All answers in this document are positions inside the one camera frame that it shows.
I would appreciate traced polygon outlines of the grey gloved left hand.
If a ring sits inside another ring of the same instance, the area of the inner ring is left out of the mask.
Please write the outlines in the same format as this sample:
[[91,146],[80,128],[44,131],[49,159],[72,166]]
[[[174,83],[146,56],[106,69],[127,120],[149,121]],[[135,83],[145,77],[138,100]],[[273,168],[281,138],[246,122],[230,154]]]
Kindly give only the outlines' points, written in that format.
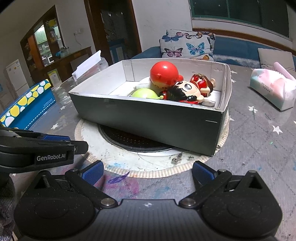
[[11,240],[15,227],[16,192],[14,183],[8,173],[1,173],[0,186],[0,215],[1,215],[1,240]]

